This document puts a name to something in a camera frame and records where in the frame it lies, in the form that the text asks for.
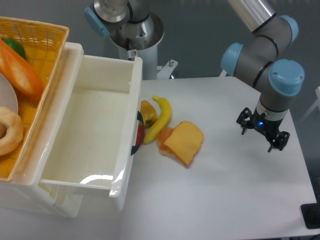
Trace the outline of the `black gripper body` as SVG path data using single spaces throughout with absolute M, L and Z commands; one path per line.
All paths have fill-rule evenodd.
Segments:
M 282 123 L 280 120 L 268 120 L 265 119 L 266 114 L 258 114 L 257 111 L 253 113 L 253 117 L 250 119 L 253 123 L 253 128 L 265 136 L 268 142 L 273 142 L 279 132 L 279 126 Z

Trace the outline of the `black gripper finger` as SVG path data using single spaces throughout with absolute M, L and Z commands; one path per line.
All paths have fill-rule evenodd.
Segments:
M 238 116 L 236 123 L 240 125 L 242 131 L 241 134 L 244 135 L 248 129 L 253 128 L 252 122 L 253 114 L 251 110 L 246 107 Z
M 267 150 L 270 153 L 273 149 L 282 151 L 288 143 L 290 133 L 277 130 L 274 134 L 267 136 L 267 141 L 270 146 Z

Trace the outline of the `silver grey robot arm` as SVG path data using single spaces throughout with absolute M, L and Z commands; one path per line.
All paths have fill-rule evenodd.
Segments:
M 279 55 L 292 45 L 299 33 L 290 16 L 278 15 L 265 0 L 230 0 L 228 4 L 250 30 L 254 39 L 248 46 L 231 44 L 220 66 L 232 77 L 260 93 L 254 111 L 245 108 L 236 122 L 242 134 L 253 129 L 269 143 L 269 151 L 282 151 L 290 134 L 279 127 L 305 80 L 303 67 Z

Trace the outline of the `robot base and pedestal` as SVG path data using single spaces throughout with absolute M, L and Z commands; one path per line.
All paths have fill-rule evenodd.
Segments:
M 172 79 L 178 62 L 158 64 L 158 45 L 165 33 L 162 20 L 150 11 L 148 0 L 95 0 L 84 16 L 96 34 L 110 38 L 119 58 L 142 59 L 144 80 Z

